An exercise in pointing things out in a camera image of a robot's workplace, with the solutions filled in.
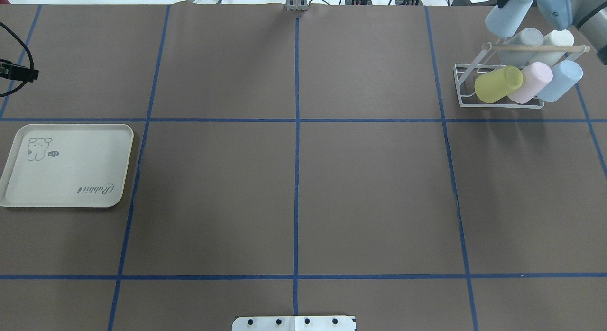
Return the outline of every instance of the tray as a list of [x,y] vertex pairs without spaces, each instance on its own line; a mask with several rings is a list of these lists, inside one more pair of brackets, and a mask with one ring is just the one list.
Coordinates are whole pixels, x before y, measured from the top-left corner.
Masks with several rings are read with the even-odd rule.
[[15,135],[0,179],[0,205],[116,205],[132,145],[126,124],[26,125]]

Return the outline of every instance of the bear drawing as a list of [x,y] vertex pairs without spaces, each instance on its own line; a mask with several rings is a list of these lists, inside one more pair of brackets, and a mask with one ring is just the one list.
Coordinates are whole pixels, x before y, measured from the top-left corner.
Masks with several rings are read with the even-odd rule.
[[31,138],[30,145],[28,145],[28,160],[42,160],[44,153],[48,149],[48,143],[53,141],[51,138]]

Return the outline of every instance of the table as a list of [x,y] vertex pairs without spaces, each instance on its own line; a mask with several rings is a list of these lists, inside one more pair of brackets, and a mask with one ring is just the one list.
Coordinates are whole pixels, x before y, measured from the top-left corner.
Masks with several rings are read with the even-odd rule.
[[0,7],[40,70],[2,103],[0,166],[30,123],[136,134],[118,205],[0,209],[0,329],[605,329],[607,68],[583,55],[542,110],[460,108],[487,13]]

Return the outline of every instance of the light blue cup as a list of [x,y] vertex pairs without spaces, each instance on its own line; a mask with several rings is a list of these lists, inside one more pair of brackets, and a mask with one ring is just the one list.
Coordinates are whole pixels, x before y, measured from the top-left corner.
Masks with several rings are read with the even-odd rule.
[[537,97],[545,102],[555,102],[567,93],[583,75],[584,72],[578,63],[564,60],[552,67],[552,81],[537,93]]
[[501,9],[495,5],[485,18],[487,28],[500,38],[514,36],[533,0],[510,0]]

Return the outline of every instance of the plastic cup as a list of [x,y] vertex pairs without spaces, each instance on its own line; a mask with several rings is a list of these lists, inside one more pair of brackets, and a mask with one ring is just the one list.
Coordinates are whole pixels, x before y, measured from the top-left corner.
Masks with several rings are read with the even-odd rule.
[[545,102],[555,102],[558,100],[584,75],[578,63],[566,59],[553,66],[552,73],[552,81],[537,93],[538,98],[541,98]]
[[[518,44],[523,46],[540,46],[544,42],[542,33],[533,27],[524,28],[522,31],[508,39],[504,44]],[[504,65],[522,67],[536,54],[534,51],[506,51],[499,50],[497,55]]]
[[474,82],[474,90],[479,100],[494,103],[510,95],[523,84],[522,72],[511,65],[482,74]]
[[[572,46],[574,43],[573,34],[567,30],[557,31],[553,30],[543,38],[543,45],[545,46]],[[565,52],[536,52],[531,59],[530,63],[542,62],[547,66],[552,67],[559,59],[565,54]]]
[[495,5],[485,18],[488,30],[499,38],[510,38],[523,22],[533,0],[510,0],[501,9]]
[[508,95],[510,100],[516,103],[529,102],[552,81],[552,70],[544,63],[531,63],[521,70],[521,73],[523,74],[523,85],[514,93]]

